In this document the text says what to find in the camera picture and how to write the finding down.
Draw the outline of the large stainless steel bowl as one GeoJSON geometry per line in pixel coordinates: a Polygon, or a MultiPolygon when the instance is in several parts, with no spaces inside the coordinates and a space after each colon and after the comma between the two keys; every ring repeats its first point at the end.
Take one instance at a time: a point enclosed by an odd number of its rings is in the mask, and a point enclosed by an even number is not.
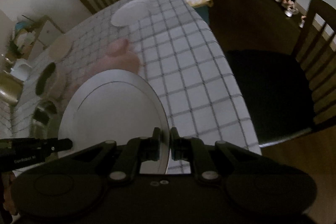
{"type": "Polygon", "coordinates": [[[63,112],[60,104],[52,98],[41,100],[30,120],[29,137],[35,139],[58,138],[63,112]]]}

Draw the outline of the small steel bowl pink rim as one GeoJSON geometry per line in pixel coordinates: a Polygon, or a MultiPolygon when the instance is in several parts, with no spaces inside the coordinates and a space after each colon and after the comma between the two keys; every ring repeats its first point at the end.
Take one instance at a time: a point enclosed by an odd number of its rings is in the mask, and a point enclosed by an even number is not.
{"type": "Polygon", "coordinates": [[[66,87],[66,74],[62,66],[49,63],[40,74],[35,94],[43,99],[52,98],[58,100],[66,87]]]}

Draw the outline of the large white plate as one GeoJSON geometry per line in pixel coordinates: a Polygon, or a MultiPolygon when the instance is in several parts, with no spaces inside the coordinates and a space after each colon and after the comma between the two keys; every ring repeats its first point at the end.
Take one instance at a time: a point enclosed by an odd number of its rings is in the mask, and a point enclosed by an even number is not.
{"type": "Polygon", "coordinates": [[[108,70],[87,80],[69,101],[59,128],[59,139],[73,147],[62,158],[107,140],[125,145],[130,139],[151,137],[161,130],[159,161],[146,161],[141,173],[164,174],[169,163],[169,124],[153,88],[139,75],[108,70]]]}

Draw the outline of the small white plate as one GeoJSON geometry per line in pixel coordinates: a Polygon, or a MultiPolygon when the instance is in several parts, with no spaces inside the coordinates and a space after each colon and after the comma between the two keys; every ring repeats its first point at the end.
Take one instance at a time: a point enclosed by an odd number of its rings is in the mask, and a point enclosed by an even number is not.
{"type": "Polygon", "coordinates": [[[150,0],[133,0],[120,7],[112,15],[110,22],[115,27],[129,26],[147,17],[150,9],[150,0]]]}

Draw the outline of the gold thermos carafe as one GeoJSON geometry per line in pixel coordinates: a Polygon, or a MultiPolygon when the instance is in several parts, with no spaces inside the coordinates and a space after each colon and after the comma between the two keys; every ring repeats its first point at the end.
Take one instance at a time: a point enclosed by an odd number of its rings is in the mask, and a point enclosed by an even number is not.
{"type": "Polygon", "coordinates": [[[1,72],[0,97],[1,101],[10,106],[17,106],[23,91],[23,82],[11,74],[1,72]]]}

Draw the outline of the white electric kettle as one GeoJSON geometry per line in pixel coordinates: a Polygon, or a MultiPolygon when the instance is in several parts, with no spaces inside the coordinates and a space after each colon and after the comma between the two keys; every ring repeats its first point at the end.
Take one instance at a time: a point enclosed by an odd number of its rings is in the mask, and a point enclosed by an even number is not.
{"type": "Polygon", "coordinates": [[[20,81],[25,82],[25,80],[28,79],[31,71],[32,66],[26,59],[17,59],[14,66],[11,68],[10,74],[20,81]]]}

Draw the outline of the dark wooden chair right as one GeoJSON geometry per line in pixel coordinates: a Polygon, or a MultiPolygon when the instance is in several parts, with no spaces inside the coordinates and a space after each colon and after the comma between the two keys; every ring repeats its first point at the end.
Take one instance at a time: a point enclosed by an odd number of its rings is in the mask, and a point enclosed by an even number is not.
{"type": "Polygon", "coordinates": [[[310,0],[291,53],[226,53],[261,148],[335,126],[334,39],[335,8],[310,0]]]}

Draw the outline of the white drawer side cabinet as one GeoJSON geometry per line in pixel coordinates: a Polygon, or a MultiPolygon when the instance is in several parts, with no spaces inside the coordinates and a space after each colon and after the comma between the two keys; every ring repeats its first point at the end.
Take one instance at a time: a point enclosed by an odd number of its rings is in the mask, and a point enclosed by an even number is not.
{"type": "Polygon", "coordinates": [[[6,55],[9,59],[28,59],[36,44],[45,50],[62,34],[64,31],[50,16],[33,19],[22,14],[11,30],[6,55]]]}

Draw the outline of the checkered white tablecloth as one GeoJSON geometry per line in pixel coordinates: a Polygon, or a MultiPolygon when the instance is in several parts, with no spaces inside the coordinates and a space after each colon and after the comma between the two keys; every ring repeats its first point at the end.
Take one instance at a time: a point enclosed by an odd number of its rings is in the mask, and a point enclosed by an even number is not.
{"type": "MultiPolygon", "coordinates": [[[[227,59],[207,23],[185,0],[150,0],[150,14],[125,27],[111,24],[112,15],[133,0],[120,0],[66,33],[70,52],[57,65],[66,74],[64,96],[106,52],[111,42],[126,38],[141,61],[139,75],[155,91],[165,110],[169,131],[213,145],[226,141],[254,153],[259,143],[242,94],[227,59]]],[[[167,171],[189,166],[168,163],[167,171]]]]}

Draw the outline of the small colourful shoes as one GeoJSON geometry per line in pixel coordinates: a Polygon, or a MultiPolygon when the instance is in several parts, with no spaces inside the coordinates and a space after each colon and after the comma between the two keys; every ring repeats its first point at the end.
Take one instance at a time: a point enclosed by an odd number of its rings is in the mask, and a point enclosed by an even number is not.
{"type": "Polygon", "coordinates": [[[306,21],[306,11],[294,0],[275,0],[283,9],[288,19],[293,19],[300,29],[306,21]]]}

